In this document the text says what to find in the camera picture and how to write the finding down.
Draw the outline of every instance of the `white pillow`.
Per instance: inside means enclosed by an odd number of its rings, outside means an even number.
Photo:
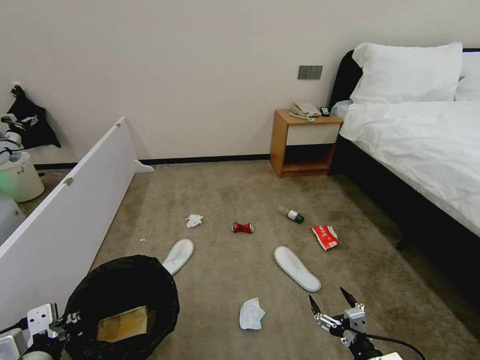
[[[397,47],[363,43],[353,52],[363,75],[354,104],[453,101],[462,68],[462,44]]]
[[[465,77],[456,88],[456,100],[480,100],[480,52],[462,54],[460,76]]]

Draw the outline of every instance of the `telephone handset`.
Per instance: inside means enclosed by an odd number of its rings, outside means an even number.
[[[291,103],[291,113],[293,117],[305,119],[309,122],[314,121],[316,117],[322,115],[322,113],[312,104],[308,102],[292,102]]]

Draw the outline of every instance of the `light switch panel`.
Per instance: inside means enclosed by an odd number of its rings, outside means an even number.
[[[322,75],[322,65],[300,65],[298,67],[299,80],[318,80]]]
[[[309,66],[300,65],[298,67],[298,78],[297,79],[305,80],[307,78],[307,68],[309,68]]]

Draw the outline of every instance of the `nightstand shelf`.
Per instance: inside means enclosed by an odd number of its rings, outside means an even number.
[[[313,122],[275,111],[270,162],[278,177],[327,175],[342,120],[335,115]]]

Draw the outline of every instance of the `red can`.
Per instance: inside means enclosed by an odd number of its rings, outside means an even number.
[[[239,224],[238,222],[234,221],[231,230],[234,233],[253,233],[254,232],[254,226],[251,223],[248,224]]]

